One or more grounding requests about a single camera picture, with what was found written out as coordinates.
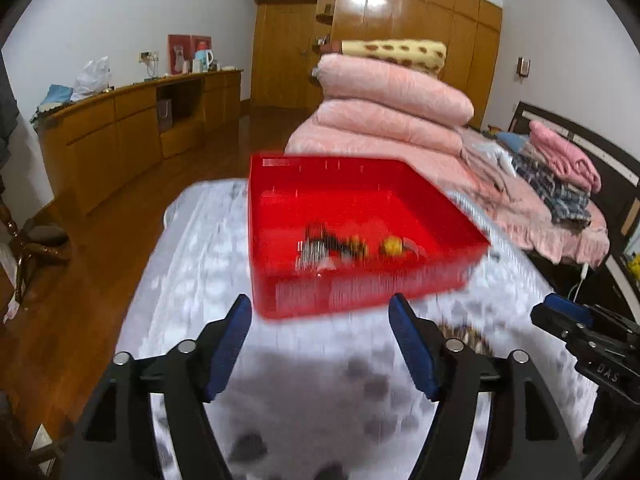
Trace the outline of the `pink folded clothes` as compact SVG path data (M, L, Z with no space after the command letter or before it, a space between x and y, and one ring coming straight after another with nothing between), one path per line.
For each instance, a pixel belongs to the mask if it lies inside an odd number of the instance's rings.
M586 193L596 194L601 191L599 171L575 144L538 120L529 123L529 141L544 156L547 165L560 180Z

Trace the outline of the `red picture frame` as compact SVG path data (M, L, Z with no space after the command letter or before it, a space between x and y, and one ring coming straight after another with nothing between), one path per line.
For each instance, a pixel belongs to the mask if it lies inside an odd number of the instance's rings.
M171 75L181 74L183 64L191 62L198 50L207 50L211 47L211 36L170 34L167 37L169 73Z

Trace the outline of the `white plastic bag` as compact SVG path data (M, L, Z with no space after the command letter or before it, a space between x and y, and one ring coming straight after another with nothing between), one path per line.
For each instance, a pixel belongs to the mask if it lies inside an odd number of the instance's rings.
M98 60L91 60L77 76L70 100L78 102L96 96L110 85L110 80L110 59L104 56Z

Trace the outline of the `wooden wardrobe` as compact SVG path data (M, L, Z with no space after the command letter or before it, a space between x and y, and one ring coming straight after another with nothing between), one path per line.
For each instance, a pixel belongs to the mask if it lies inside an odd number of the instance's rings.
M440 76L472 101L483 121L498 58L502 10L487 0L254 0L250 100L314 110L311 76L322 44L340 40L429 39L446 44Z

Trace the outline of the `red tin box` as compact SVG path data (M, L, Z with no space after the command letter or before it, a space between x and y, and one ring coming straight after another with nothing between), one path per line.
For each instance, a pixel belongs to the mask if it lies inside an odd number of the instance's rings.
M255 154L247 194L253 299L270 320L342 313L463 287L487 236L397 159ZM385 237L404 240L381 256Z

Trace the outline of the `blue folded cloth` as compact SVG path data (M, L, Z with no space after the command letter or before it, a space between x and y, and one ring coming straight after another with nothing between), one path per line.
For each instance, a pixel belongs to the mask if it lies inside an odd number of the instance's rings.
M52 113L54 110L70 104L73 93L73 88L62 86L62 84L51 84L46 97L37 105L35 113L32 115L32 118L30 118L30 122L34 124L38 122L41 117L47 116L47 114Z

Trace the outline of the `plaid folded clothes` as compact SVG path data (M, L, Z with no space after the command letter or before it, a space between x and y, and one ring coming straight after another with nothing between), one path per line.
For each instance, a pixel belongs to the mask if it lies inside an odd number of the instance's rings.
M591 224L589 194L561 181L543 162L517 154L512 159L515 172L536 192L550 210L553 224L583 230Z

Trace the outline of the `lower pink folded quilt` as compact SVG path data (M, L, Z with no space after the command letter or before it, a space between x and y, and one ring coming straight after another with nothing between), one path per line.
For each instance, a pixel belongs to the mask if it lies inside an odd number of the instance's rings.
M407 157L420 151L454 157L463 141L454 128L363 100L323 102L288 139L288 154Z

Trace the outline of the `gold pendant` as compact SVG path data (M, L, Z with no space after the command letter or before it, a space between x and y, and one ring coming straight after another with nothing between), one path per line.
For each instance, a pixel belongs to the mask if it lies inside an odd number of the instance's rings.
M378 252L388 258L401 257L405 253L404 240L398 236L385 237L378 246Z

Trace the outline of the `wall switch panel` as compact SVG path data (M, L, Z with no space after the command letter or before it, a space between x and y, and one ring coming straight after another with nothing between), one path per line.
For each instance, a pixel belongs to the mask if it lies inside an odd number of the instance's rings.
M518 65L516 66L516 74L518 78L527 78L530 71L530 59L518 58Z

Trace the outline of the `grey leaf-pattern table cloth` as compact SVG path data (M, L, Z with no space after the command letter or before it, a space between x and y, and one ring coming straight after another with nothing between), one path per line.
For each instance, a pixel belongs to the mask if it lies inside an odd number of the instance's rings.
M480 206L460 193L452 199L488 235L488 252L464 289L418 299L413 309L468 326L496 356L526 351L580 442L597 388L561 341L530 322L548 283ZM163 225L117 343L137 359L198 336L250 292L244 180L189 186ZM381 306L253 318L230 382L206 414L237 479L405 479L435 404L413 385Z

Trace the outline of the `wooden sideboard cabinet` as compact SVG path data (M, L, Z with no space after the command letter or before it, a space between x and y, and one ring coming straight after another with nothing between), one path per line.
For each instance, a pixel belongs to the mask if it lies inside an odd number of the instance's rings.
M237 68L132 84L35 121L54 199L85 216L165 159L198 148L241 111Z

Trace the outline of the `yellow spotted folded blanket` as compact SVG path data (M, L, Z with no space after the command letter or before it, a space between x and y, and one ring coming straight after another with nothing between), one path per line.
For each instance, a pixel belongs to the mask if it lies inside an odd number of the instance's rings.
M439 77L447 57L446 44L425 39L342 40L324 44L321 54L339 53L397 64Z

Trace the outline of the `light blue kettle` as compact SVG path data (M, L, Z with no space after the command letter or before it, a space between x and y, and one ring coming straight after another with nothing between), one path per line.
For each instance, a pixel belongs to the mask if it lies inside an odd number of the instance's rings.
M212 49L197 50L194 54L193 65L200 63L200 72L211 72L216 65L215 55Z

